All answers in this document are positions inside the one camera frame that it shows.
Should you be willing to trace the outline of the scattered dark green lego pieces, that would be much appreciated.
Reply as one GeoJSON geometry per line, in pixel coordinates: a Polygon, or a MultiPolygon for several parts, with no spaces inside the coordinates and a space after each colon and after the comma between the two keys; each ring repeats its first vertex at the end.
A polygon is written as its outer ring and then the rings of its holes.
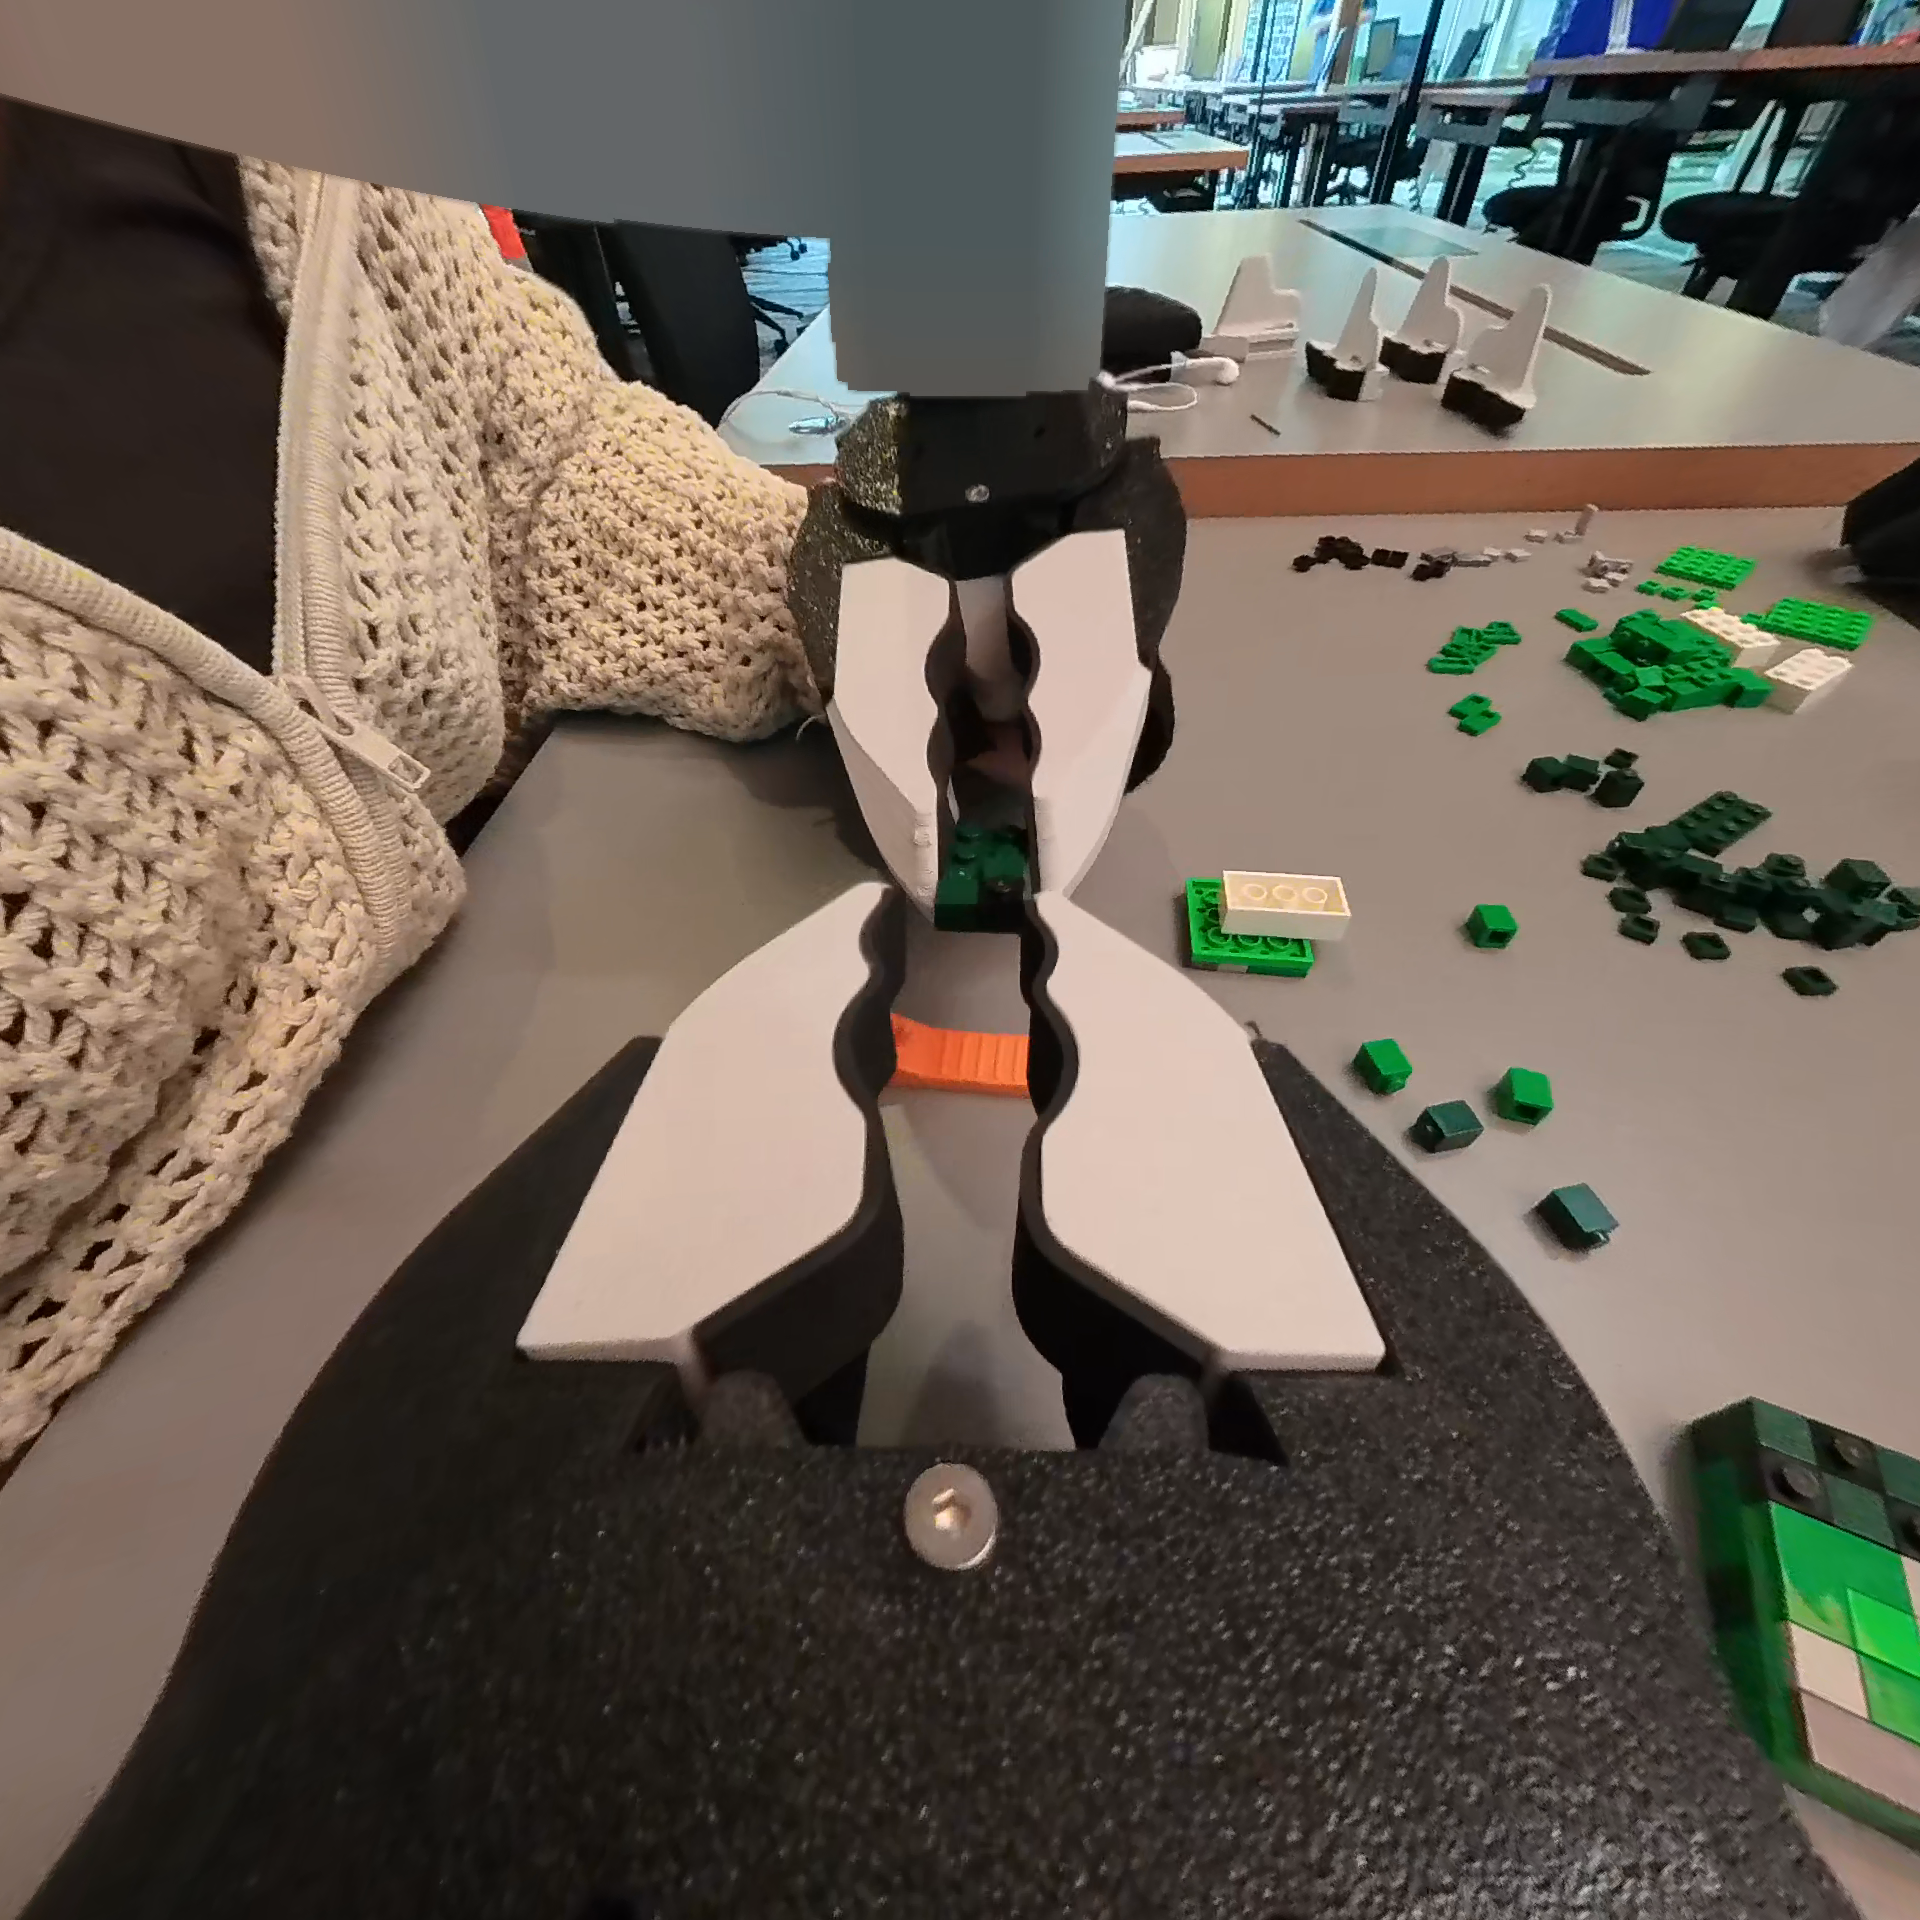
{"type": "Polygon", "coordinates": [[[1916,885],[1858,856],[1821,869],[1786,851],[1754,855],[1770,821],[1770,809],[1723,787],[1663,822],[1619,828],[1578,872],[1603,890],[1620,941],[1671,941],[1697,965],[1726,965],[1737,941],[1764,936],[1790,948],[1788,995],[1831,1000],[1839,959],[1916,941],[1916,885]]]}

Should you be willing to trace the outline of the green lego base, tan brick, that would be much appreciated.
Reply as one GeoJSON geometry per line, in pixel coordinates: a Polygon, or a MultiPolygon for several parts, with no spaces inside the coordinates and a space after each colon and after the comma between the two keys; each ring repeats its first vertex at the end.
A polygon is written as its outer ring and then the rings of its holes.
{"type": "Polygon", "coordinates": [[[1201,973],[1307,980],[1345,943],[1354,910],[1341,876],[1224,870],[1182,888],[1187,965],[1201,973]]]}

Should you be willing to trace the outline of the white earphones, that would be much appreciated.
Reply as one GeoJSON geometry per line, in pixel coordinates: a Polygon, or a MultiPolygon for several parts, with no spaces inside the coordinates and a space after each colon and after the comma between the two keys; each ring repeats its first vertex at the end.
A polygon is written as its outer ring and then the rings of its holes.
{"type": "Polygon", "coordinates": [[[1243,360],[1231,354],[1174,353],[1140,369],[1100,370],[1099,386],[1121,396],[1133,417],[1171,417],[1199,409],[1204,391],[1233,389],[1240,377],[1243,360]]]}

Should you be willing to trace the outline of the small grey lego pieces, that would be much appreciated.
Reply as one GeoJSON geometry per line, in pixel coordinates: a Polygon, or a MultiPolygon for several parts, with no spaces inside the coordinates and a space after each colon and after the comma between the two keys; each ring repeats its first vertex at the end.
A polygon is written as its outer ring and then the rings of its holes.
{"type": "Polygon", "coordinates": [[[1596,503],[1584,503],[1561,522],[1526,528],[1519,541],[1436,547],[1429,560],[1465,571],[1492,571],[1543,562],[1555,552],[1575,564],[1584,592],[1605,595],[1625,587],[1637,562],[1596,544],[1603,518],[1596,503]]]}

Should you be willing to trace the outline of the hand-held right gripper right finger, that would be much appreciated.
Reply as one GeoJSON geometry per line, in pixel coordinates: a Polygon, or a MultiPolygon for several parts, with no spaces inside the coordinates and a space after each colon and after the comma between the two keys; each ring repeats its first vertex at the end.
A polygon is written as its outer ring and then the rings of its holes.
{"type": "Polygon", "coordinates": [[[1088,1360],[1093,1332],[1045,1334],[1041,1311],[1097,1305],[1203,1377],[1377,1373],[1385,1337],[1243,1024],[1054,890],[1026,907],[1020,987],[1030,1343],[1088,1360]]]}

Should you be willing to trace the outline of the pile of bright green lego pieces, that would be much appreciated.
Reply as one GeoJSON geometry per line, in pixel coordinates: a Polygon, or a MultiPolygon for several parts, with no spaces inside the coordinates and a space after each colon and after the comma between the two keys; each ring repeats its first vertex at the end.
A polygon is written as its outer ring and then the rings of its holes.
{"type": "Polygon", "coordinates": [[[1502,719],[1479,681],[1526,646],[1561,661],[1631,723],[1723,708],[1803,713],[1849,683],[1877,616],[1808,588],[1764,596],[1762,587],[1758,556],[1698,541],[1648,571],[1583,555],[1578,573],[1559,580],[1562,604],[1456,621],[1422,667],[1461,684],[1452,719],[1475,736],[1502,719]]]}

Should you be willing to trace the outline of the cream knit sweater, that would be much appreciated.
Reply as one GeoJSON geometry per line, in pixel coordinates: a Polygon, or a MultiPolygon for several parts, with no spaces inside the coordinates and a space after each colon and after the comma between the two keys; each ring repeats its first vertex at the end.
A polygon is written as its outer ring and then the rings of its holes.
{"type": "Polygon", "coordinates": [[[5,528],[5,1468],[238,1209],[462,894],[607,396],[476,208],[242,157],[268,664],[5,528]]]}

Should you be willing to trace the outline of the black inner top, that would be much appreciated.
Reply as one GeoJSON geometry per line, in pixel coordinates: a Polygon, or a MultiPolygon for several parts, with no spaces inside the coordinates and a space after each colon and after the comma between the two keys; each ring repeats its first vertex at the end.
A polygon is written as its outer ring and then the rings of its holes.
{"type": "Polygon", "coordinates": [[[262,648],[285,323],[237,157],[5,100],[3,216],[5,528],[262,648]]]}

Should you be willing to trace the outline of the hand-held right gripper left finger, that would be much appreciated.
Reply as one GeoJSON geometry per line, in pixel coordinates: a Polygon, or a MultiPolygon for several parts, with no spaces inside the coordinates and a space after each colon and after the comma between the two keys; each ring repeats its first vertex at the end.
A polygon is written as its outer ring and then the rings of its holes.
{"type": "Polygon", "coordinates": [[[521,1327],[542,1362],[831,1378],[900,1306],[878,1096],[897,1069],[902,897],[849,888],[661,1038],[521,1327]]]}

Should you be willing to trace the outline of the small black lego pieces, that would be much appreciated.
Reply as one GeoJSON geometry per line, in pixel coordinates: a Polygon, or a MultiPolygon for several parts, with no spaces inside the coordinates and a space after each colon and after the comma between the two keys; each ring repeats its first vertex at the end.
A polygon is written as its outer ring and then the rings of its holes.
{"type": "Polygon", "coordinates": [[[1388,571],[1404,573],[1415,582],[1446,579],[1461,564],[1450,548],[1407,551],[1401,547],[1366,544],[1348,535],[1320,535],[1309,551],[1296,552],[1291,571],[1309,574],[1325,566],[1346,573],[1388,571]]]}

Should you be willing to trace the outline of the person's left forearm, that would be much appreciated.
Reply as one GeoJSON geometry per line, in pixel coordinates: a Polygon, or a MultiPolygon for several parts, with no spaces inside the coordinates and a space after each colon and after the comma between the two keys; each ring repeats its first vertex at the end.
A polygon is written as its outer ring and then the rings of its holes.
{"type": "Polygon", "coordinates": [[[501,537],[501,675],[525,727],[655,719],[742,744],[820,716],[791,609],[804,489],[640,385],[588,383],[501,537]]]}

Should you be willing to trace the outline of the dark green lego brick stack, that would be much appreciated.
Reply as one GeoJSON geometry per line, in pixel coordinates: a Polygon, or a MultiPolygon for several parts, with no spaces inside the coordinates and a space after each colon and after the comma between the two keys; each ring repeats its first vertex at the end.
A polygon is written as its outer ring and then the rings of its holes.
{"type": "Polygon", "coordinates": [[[932,924],[948,934],[1020,934],[1030,878],[1026,828],[962,822],[935,890],[932,924]]]}

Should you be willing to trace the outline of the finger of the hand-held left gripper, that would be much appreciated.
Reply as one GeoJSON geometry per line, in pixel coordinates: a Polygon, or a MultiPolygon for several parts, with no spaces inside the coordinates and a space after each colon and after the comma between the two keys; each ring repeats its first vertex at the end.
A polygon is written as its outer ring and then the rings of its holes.
{"type": "Polygon", "coordinates": [[[1153,681],[1129,564],[1122,539],[1063,539],[1007,582],[1043,894],[1070,897],[1093,870],[1135,772],[1153,681]]]}
{"type": "Polygon", "coordinates": [[[906,897],[932,898],[954,830],[956,596],[892,556],[847,566],[839,596],[831,732],[882,864],[906,897]]]}

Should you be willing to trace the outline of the black oval case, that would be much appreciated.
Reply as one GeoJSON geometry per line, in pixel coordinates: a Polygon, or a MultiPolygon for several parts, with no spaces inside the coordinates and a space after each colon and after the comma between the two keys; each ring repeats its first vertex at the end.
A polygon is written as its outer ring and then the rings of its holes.
{"type": "Polygon", "coordinates": [[[1184,301],[1138,286],[1109,286],[1099,367],[1113,379],[1171,374],[1178,357],[1199,354],[1204,336],[1201,314],[1184,301]]]}

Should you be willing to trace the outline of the orange brick separator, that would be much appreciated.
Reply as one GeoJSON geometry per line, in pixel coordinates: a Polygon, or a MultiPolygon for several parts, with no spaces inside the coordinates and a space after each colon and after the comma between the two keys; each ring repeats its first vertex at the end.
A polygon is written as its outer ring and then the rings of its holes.
{"type": "Polygon", "coordinates": [[[972,1093],[1028,1098],[1030,1041],[1025,1033],[929,1024],[892,1015],[894,1073],[906,1093],[972,1093]]]}

